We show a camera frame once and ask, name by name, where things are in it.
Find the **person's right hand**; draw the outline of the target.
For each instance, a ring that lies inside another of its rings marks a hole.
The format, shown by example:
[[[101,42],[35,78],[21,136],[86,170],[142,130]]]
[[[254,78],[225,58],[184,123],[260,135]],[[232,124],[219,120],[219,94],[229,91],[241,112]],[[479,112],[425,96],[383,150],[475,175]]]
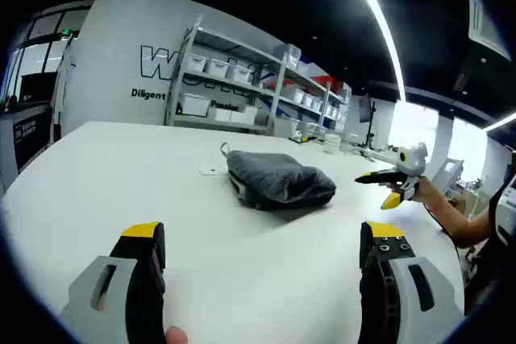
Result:
[[[414,179],[410,178],[408,181],[408,188],[406,187],[406,182],[387,184],[387,187],[391,189],[391,192],[395,188],[412,189],[412,198],[408,201],[423,203],[428,208],[432,207],[432,205],[438,204],[443,198],[442,193],[432,185],[426,176],[420,176],[416,183],[412,184],[413,182]]]

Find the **person's left hand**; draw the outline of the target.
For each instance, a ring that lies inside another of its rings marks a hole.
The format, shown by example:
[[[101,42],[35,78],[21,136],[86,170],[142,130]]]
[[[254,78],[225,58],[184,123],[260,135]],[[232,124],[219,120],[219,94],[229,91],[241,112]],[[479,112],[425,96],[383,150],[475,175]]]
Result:
[[[189,339],[183,329],[171,326],[165,333],[165,341],[167,344],[188,344]]]

